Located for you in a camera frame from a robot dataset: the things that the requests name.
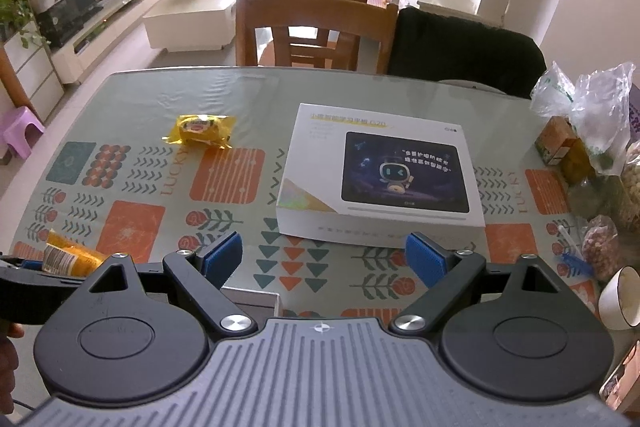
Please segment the orange snack packet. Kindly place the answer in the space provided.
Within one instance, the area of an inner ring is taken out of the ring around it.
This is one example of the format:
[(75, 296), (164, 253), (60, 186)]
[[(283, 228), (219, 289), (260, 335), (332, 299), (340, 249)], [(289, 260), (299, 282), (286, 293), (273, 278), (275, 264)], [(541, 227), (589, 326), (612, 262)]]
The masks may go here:
[(44, 247), (42, 271), (62, 277), (88, 277), (106, 256), (50, 230)]

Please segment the yellow snack packet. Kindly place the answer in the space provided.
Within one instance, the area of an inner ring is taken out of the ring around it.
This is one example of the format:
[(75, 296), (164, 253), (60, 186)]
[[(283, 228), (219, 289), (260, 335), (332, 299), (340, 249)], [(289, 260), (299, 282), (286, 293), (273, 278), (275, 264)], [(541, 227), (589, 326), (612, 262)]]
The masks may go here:
[(180, 115), (168, 135), (167, 144), (200, 143), (217, 148), (230, 148), (231, 133), (236, 118), (229, 115)]

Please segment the open white cardboard box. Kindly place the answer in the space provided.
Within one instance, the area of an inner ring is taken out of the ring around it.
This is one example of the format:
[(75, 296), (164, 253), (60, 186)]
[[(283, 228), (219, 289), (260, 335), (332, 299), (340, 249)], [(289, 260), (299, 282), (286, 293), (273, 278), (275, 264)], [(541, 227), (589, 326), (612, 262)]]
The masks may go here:
[(252, 317), (280, 317), (281, 297), (271, 291), (224, 286), (221, 292), (241, 309), (247, 308)]

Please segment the white tablet product box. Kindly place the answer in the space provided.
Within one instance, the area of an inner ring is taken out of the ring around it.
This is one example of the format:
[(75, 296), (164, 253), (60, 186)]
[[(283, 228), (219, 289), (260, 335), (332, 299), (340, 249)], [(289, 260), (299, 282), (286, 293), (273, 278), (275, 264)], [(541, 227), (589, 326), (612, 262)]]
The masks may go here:
[(460, 126), (314, 104), (299, 106), (276, 213), (283, 235), (364, 247), (422, 233), (461, 249), (485, 230)]

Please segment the blue white small brush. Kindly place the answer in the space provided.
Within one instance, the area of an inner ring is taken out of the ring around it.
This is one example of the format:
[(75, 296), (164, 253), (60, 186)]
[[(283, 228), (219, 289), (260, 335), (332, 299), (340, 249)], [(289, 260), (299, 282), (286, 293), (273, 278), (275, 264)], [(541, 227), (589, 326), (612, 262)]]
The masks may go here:
[(582, 251), (568, 233), (567, 228), (564, 225), (558, 225), (558, 231), (566, 243), (562, 254), (564, 262), (584, 273), (586, 277), (594, 277), (592, 266), (582, 257)]

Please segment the bag of nuts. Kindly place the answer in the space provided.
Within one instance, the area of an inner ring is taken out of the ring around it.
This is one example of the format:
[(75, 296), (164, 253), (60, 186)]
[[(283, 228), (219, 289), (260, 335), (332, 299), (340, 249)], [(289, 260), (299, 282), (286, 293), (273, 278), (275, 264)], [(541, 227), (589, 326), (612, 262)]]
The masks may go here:
[(620, 242), (613, 220), (608, 216), (592, 218), (582, 240), (582, 255), (590, 265), (594, 277), (602, 283), (612, 279), (624, 266)]

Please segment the purple plastic stool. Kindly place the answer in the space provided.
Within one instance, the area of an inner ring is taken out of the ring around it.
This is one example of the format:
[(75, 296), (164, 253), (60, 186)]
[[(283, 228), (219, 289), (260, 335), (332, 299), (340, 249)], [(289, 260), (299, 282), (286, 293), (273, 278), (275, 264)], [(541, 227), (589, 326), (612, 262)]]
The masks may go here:
[(32, 153), (32, 147), (26, 138), (29, 127), (35, 128), (40, 134), (46, 130), (46, 127), (27, 106), (15, 107), (1, 119), (2, 140), (22, 159), (29, 158)]

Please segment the orange green carton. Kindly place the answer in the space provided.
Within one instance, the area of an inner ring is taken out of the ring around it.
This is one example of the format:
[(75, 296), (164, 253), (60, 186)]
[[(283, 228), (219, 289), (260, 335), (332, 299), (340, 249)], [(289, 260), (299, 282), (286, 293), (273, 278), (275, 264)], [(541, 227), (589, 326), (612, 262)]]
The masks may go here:
[(564, 117), (553, 116), (537, 136), (535, 147), (546, 165), (556, 166), (576, 140), (577, 135), (570, 123)]

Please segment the clear plastic bag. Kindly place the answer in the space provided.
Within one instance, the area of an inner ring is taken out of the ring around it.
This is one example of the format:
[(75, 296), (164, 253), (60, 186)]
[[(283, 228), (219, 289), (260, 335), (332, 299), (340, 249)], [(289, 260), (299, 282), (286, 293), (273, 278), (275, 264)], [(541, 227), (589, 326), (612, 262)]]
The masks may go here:
[(618, 176), (631, 138), (629, 95), (635, 69), (626, 62), (573, 82), (553, 64), (530, 92), (530, 109), (540, 117), (565, 118), (596, 173)]

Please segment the black chair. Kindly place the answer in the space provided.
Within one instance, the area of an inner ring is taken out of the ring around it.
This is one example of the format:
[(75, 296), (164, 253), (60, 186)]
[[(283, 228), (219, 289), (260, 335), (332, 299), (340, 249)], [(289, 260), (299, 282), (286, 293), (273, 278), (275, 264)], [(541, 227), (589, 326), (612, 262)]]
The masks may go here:
[(387, 74), (472, 81), (528, 98), (546, 70), (544, 54), (529, 36), (407, 6), (398, 12)]

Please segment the white tv cabinet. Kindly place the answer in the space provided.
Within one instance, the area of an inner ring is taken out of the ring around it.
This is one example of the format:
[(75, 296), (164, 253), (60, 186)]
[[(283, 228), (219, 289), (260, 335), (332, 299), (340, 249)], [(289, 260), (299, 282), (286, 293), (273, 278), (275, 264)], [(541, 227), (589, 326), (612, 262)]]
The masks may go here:
[(162, 0), (103, 0), (66, 43), (51, 53), (51, 62), (63, 84), (81, 82), (99, 60)]

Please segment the white coffee table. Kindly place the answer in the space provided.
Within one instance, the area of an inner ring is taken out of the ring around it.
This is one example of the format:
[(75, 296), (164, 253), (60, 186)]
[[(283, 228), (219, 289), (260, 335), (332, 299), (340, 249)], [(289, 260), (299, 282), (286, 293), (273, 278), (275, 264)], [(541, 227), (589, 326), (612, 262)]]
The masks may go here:
[(162, 0), (143, 17), (152, 49), (217, 51), (235, 36), (235, 0)]

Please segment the wooden chair near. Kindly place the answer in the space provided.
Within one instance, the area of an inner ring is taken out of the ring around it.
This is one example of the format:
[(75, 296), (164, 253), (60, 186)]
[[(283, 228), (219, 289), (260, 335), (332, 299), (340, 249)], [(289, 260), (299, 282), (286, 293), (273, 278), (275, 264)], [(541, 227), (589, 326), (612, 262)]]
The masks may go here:
[(360, 41), (378, 45), (375, 72), (390, 62), (398, 7), (355, 0), (236, 0), (235, 63), (257, 66), (256, 31), (272, 35), (273, 65), (357, 69)]

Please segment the green potted plant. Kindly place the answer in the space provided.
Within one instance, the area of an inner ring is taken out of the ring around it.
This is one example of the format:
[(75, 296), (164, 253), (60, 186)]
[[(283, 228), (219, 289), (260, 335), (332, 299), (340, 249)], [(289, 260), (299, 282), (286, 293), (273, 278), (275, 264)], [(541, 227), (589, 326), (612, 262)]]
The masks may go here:
[(29, 0), (0, 0), (1, 42), (5, 43), (18, 36), (23, 48), (31, 44), (46, 44), (47, 40), (40, 35), (38, 28), (32, 28), (35, 15)]

